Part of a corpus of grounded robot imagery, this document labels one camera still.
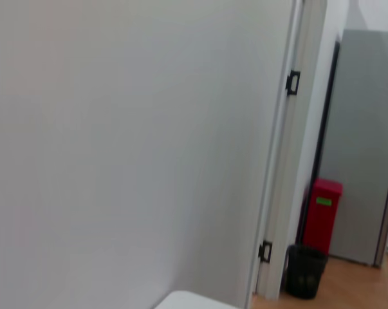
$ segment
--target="black hinge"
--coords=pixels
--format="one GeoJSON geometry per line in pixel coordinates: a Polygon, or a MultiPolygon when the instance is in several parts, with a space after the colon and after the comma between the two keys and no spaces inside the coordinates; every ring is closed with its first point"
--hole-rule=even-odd
{"type": "Polygon", "coordinates": [[[272,243],[264,240],[262,245],[259,245],[258,257],[261,262],[269,263],[271,261],[272,243]]]}
{"type": "Polygon", "coordinates": [[[290,74],[286,77],[286,85],[285,85],[285,89],[287,91],[286,95],[297,95],[300,76],[301,76],[300,71],[291,70],[290,74]],[[295,89],[292,90],[292,82],[294,80],[294,77],[297,78],[297,83],[295,85],[295,89]]]}

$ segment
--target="red trash bin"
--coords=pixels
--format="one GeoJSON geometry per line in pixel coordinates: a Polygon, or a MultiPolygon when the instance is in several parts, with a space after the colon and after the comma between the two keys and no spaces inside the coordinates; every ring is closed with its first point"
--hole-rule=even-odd
{"type": "Polygon", "coordinates": [[[342,184],[318,178],[309,201],[302,243],[328,254],[342,184]]]}

